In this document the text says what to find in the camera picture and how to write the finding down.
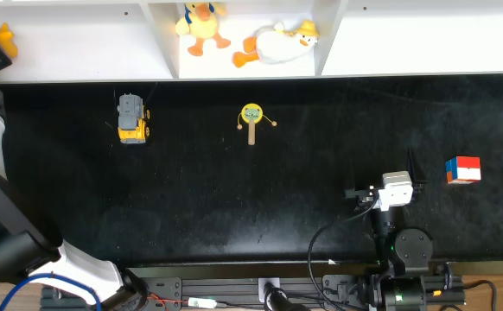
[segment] orange beak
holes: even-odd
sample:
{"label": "orange beak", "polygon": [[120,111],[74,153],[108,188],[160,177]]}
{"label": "orange beak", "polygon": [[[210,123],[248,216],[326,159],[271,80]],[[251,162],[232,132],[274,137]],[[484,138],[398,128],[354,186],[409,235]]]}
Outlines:
{"label": "orange beak", "polygon": [[196,15],[203,22],[207,22],[209,20],[209,17],[211,16],[211,12],[209,11],[209,7],[207,6],[206,3],[200,4],[196,7]]}

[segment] black tabletop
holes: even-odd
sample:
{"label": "black tabletop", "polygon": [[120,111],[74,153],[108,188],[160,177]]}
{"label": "black tabletop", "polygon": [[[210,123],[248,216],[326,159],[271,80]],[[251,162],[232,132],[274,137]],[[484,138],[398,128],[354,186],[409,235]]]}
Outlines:
{"label": "black tabletop", "polygon": [[[321,225],[356,213],[346,185],[405,170],[410,149],[428,183],[405,217],[434,257],[503,259],[503,75],[1,89],[9,180],[95,257],[303,260]],[[147,146],[119,141],[124,93],[150,109]],[[236,128],[252,102],[277,121],[257,125],[255,146]],[[446,184],[458,155],[480,157],[481,182]],[[374,260],[368,221],[325,232],[314,256]]]}

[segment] rubik's cube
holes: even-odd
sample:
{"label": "rubik's cube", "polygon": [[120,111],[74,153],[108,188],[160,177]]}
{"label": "rubik's cube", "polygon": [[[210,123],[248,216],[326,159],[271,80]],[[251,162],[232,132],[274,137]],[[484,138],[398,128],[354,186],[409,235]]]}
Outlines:
{"label": "rubik's cube", "polygon": [[480,158],[457,156],[445,162],[448,184],[469,184],[482,179]]}

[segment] duck plush toy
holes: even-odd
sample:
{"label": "duck plush toy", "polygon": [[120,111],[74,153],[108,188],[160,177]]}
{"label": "duck plush toy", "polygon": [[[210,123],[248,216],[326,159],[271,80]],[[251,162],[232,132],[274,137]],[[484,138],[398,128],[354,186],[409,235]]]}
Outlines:
{"label": "duck plush toy", "polygon": [[194,56],[203,55],[203,43],[207,39],[214,39],[217,48],[226,48],[231,42],[219,35],[219,21],[214,13],[226,15],[226,7],[222,3],[185,3],[185,15],[176,24],[178,35],[191,34],[196,38],[196,44],[188,48]]}
{"label": "duck plush toy", "polygon": [[259,60],[265,64],[279,64],[309,53],[319,38],[315,24],[309,20],[295,32],[284,31],[281,22],[274,27],[262,28],[256,35],[244,40],[245,53],[237,52],[232,62],[238,68]]}

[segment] toy truck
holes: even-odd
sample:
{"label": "toy truck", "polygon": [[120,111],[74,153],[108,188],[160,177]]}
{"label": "toy truck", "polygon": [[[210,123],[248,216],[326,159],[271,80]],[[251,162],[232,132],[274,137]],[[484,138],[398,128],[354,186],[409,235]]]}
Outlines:
{"label": "toy truck", "polygon": [[118,133],[121,143],[146,143],[150,138],[150,111],[137,95],[125,94],[119,98]]}

